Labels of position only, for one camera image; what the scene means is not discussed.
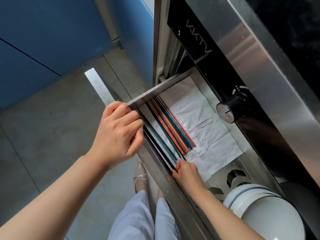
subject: person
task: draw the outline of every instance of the person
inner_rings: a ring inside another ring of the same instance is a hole
[[[88,153],[5,223],[0,228],[0,239],[63,239],[102,177],[115,165],[133,157],[142,146],[142,127],[138,113],[125,103],[116,101],[106,106]],[[176,169],[173,177],[202,209],[221,239],[263,239],[206,190],[194,164],[179,161]],[[137,193],[115,220],[109,239],[179,239],[174,218],[160,192],[152,227],[146,197],[147,176],[142,164],[136,173]]]

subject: floor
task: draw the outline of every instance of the floor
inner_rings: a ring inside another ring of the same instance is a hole
[[[44,191],[91,147],[104,104],[84,72],[94,67],[128,102],[149,87],[116,48],[0,113],[0,225]],[[85,202],[66,239],[106,239],[134,195],[132,159],[111,169]],[[149,176],[155,215],[158,186]]]

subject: drawer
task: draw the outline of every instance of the drawer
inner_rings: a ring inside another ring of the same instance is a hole
[[[115,100],[121,100],[113,89],[99,77],[93,68],[85,72],[85,75],[105,105]],[[210,107],[217,113],[216,105],[219,103],[219,100],[195,67],[165,80],[127,104],[132,110],[136,110],[152,98],[189,76],[197,85],[202,95],[206,97]],[[243,154],[214,173],[206,182],[207,188],[221,201],[224,200],[225,196],[232,189],[242,183],[265,185],[284,196],[278,183],[250,146],[238,126],[235,123],[229,124],[223,120],[222,122],[228,128]],[[159,188],[166,195],[176,217],[181,221],[181,224],[186,228],[192,238],[199,239],[199,236],[203,236],[204,239],[216,238],[217,234],[206,216],[173,179],[171,169],[168,168],[165,159],[161,153],[159,153],[159,150],[157,150],[159,146],[157,141],[154,140],[148,130],[145,129],[144,132],[146,142],[139,150],[138,155]]]

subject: blue panel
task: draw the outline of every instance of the blue panel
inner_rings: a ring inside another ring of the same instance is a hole
[[[0,109],[59,79],[43,65],[0,40]]]
[[[152,87],[154,18],[142,0],[107,0],[120,41],[145,82]]]
[[[0,0],[0,37],[60,75],[113,47],[93,0]]]

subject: knob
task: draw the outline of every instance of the knob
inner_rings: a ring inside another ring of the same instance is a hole
[[[225,122],[234,123],[250,109],[248,100],[245,93],[235,93],[217,104],[217,112]]]

